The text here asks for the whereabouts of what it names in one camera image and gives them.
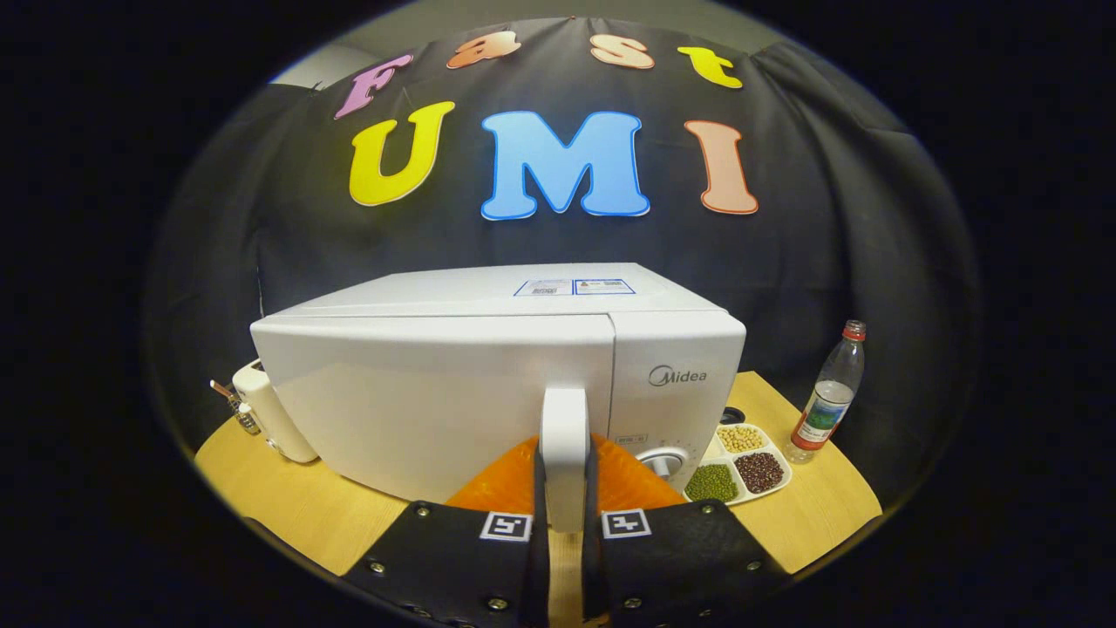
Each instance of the blue letter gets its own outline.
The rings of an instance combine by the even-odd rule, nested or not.
[[[481,205],[489,220],[527,218],[538,203],[527,195],[523,167],[561,213],[574,200],[585,171],[593,168],[589,192],[581,207],[594,215],[643,215],[651,201],[639,193],[635,172],[635,132],[639,118],[617,112],[589,114],[569,145],[535,112],[490,115],[481,127],[496,135],[496,184],[492,197]]]

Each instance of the microwave door handle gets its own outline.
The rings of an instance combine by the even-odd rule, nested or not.
[[[542,398],[539,454],[547,511],[555,532],[580,532],[585,519],[585,462],[589,412],[585,389],[548,388]]]

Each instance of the white microwave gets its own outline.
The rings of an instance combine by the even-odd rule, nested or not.
[[[295,435],[343,476],[444,502],[540,435],[559,531],[581,525],[590,432],[683,491],[744,334],[723,308],[636,263],[396,273],[251,326],[286,412],[270,423],[287,426],[268,431],[280,450]]]

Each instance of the plastic bottle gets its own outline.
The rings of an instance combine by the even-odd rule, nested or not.
[[[840,425],[853,404],[856,389],[864,375],[864,342],[867,327],[860,321],[848,321],[841,341],[829,354],[821,374],[814,385],[814,394],[806,404],[783,454],[793,464],[806,464],[821,450]]]

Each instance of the yellow letter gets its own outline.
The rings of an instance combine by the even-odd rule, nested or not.
[[[732,61],[718,57],[709,48],[679,48],[679,51],[683,55],[690,55],[690,61],[694,65],[694,69],[705,80],[733,89],[740,89],[744,86],[739,78],[728,76],[721,69],[721,66],[732,67]]]
[[[411,144],[411,158],[406,166],[391,176],[379,171],[379,160],[384,154],[387,134],[395,128],[394,119],[385,119],[369,126],[353,137],[356,152],[353,154],[353,170],[349,172],[349,194],[353,200],[365,205],[384,204],[400,200],[415,191],[434,168],[437,155],[437,138],[442,132],[442,118],[453,110],[450,100],[426,105],[415,109],[407,122],[415,125],[415,137]]]

